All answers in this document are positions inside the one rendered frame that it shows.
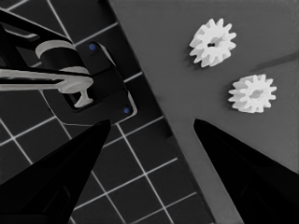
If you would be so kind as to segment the small white toothed gear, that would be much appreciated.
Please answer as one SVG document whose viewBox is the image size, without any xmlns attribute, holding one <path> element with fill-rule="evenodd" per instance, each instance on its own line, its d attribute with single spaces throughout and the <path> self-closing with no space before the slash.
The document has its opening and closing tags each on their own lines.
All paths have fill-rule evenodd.
<svg viewBox="0 0 299 224">
<path fill-rule="evenodd" d="M 252 75 L 240 78 L 233 83 L 233 90 L 229 90 L 231 97 L 228 99 L 233 108 L 244 113 L 263 113 L 271 107 L 271 101 L 276 99 L 273 79 L 266 74 Z"/>
<path fill-rule="evenodd" d="M 224 19 L 209 19 L 206 24 L 202 24 L 189 44 L 193 62 L 200 63 L 201 67 L 205 68 L 216 66 L 228 59 L 236 47 L 233 41 L 236 33 L 230 32 L 232 27 L 231 23 L 224 24 Z"/>
</svg>

